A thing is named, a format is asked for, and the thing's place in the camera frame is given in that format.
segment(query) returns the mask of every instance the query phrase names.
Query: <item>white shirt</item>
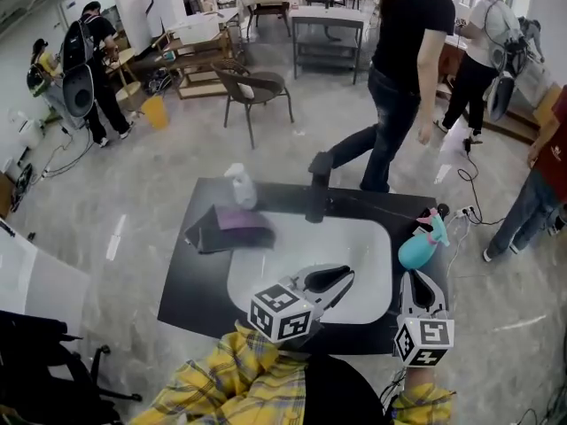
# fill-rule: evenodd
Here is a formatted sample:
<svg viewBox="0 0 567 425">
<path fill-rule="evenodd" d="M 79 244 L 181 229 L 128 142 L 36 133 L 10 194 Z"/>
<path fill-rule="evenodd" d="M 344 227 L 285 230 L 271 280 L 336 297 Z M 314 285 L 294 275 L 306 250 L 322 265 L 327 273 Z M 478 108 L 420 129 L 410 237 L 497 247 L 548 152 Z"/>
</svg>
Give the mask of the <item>white shirt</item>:
<svg viewBox="0 0 567 425">
<path fill-rule="evenodd" d="M 514 12 L 502 1 L 482 0 L 470 13 L 469 23 L 480 28 L 483 33 L 477 38 L 470 40 L 467 55 L 484 66 L 494 67 L 490 61 L 490 48 L 492 41 L 510 29 L 520 29 L 520 23 Z"/>
</svg>

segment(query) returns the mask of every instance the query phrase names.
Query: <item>power strip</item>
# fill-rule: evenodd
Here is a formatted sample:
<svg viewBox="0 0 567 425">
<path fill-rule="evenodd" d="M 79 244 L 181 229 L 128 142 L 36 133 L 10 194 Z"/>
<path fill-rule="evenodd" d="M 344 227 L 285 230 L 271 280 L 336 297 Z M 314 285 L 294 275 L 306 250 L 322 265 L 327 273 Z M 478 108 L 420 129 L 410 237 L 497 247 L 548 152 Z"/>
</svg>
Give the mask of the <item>power strip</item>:
<svg viewBox="0 0 567 425">
<path fill-rule="evenodd" d="M 454 212 L 457 217 L 471 216 L 475 213 L 475 207 L 472 205 L 465 206 L 464 208 L 458 209 Z"/>
</svg>

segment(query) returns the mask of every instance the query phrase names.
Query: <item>white sink basin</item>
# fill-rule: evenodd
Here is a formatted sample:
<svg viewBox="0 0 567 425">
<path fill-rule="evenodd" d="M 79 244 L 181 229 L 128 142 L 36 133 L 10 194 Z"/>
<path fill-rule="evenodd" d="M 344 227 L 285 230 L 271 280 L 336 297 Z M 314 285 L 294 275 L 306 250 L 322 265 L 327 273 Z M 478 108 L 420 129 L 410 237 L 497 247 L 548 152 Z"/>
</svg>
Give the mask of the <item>white sink basin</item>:
<svg viewBox="0 0 567 425">
<path fill-rule="evenodd" d="M 273 250 L 238 249 L 232 254 L 228 289 L 243 312 L 254 292 L 312 265 L 348 265 L 354 283 L 321 321 L 366 324 L 382 317 L 392 301 L 392 245 L 382 225 L 372 220 L 325 217 L 310 223 L 302 214 L 263 212 L 276 232 Z"/>
</svg>

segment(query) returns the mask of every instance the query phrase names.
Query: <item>faucet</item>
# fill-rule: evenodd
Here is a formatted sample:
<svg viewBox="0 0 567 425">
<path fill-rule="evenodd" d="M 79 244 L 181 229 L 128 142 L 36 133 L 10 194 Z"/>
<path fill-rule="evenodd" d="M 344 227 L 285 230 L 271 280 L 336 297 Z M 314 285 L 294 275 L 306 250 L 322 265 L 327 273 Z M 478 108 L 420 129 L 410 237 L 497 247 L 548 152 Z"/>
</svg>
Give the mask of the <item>faucet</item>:
<svg viewBox="0 0 567 425">
<path fill-rule="evenodd" d="M 308 222 L 322 222 L 325 215 L 332 167 L 333 157 L 326 151 L 318 152 L 309 166 L 309 173 L 313 174 L 313 179 L 311 180 L 311 190 L 309 191 L 305 213 L 305 219 Z"/>
</svg>

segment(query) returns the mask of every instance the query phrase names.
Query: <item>black countertop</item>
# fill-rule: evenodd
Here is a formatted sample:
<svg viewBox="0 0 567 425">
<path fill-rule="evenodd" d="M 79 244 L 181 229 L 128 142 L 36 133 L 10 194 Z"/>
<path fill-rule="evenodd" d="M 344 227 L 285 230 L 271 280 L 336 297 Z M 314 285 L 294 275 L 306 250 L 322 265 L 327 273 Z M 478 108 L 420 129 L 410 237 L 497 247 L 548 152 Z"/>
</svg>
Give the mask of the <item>black countertop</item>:
<svg viewBox="0 0 567 425">
<path fill-rule="evenodd" d="M 256 211 L 304 214 L 310 188 L 291 184 L 256 183 Z M 158 319 L 178 328 L 220 338 L 234 330 L 236 320 L 246 315 L 229 297 L 232 252 L 201 255 L 185 242 L 184 231 L 197 222 L 211 205 L 234 205 L 232 183 L 224 178 L 199 178 L 175 243 L 166 284 L 161 296 Z M 392 241 L 392 302 L 388 312 L 369 324 L 330 324 L 311 338 L 304 352 L 327 354 L 385 354 L 392 352 L 397 331 L 400 280 L 405 269 L 398 261 L 398 249 L 411 237 L 415 219 L 425 208 L 435 207 L 430 197 L 377 194 L 350 189 L 329 189 L 325 215 L 348 219 L 374 220 L 382 224 Z M 421 268 L 447 295 L 443 248 Z"/>
</svg>

